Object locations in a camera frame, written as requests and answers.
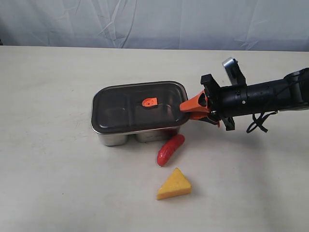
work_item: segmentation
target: table surface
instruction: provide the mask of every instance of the table surface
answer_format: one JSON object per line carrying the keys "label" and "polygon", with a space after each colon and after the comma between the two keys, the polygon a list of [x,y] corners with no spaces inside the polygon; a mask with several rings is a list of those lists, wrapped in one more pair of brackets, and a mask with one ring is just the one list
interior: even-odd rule
{"label": "table surface", "polygon": [[[248,84],[309,66],[309,53],[0,46],[0,231],[307,232],[309,111],[281,112],[267,134],[189,121],[167,167],[163,142],[106,147],[90,125],[92,98],[119,84],[174,80],[193,97],[200,76],[224,86],[238,59]],[[175,167],[190,195],[157,201]]]}

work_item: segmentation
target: white backdrop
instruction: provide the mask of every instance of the white backdrop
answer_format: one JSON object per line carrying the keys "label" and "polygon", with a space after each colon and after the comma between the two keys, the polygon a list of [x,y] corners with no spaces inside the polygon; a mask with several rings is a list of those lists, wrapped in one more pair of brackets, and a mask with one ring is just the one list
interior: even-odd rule
{"label": "white backdrop", "polygon": [[0,0],[5,45],[309,51],[308,0]]}

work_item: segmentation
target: toy sausage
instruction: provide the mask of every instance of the toy sausage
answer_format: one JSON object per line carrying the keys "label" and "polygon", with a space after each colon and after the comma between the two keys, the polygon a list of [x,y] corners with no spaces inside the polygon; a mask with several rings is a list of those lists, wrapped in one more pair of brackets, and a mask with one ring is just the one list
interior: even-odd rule
{"label": "toy sausage", "polygon": [[156,158],[157,163],[160,166],[163,166],[167,163],[169,158],[173,155],[173,153],[184,143],[184,136],[181,134],[177,134],[168,140],[159,150],[158,156]]}

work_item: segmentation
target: container lid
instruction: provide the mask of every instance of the container lid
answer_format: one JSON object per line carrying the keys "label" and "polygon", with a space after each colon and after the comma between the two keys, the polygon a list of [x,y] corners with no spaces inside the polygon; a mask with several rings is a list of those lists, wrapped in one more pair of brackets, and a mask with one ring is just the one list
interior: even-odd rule
{"label": "container lid", "polygon": [[107,87],[93,98],[92,128],[114,134],[180,126],[189,119],[179,108],[187,99],[173,81]]}

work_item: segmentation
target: lunch box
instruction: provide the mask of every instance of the lunch box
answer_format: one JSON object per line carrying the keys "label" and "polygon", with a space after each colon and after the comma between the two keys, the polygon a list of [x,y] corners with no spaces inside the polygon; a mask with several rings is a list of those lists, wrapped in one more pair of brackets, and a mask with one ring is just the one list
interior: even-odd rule
{"label": "lunch box", "polygon": [[174,81],[106,87],[93,98],[91,125],[106,146],[125,144],[131,134],[141,143],[167,140],[189,119],[179,109],[186,100]]}

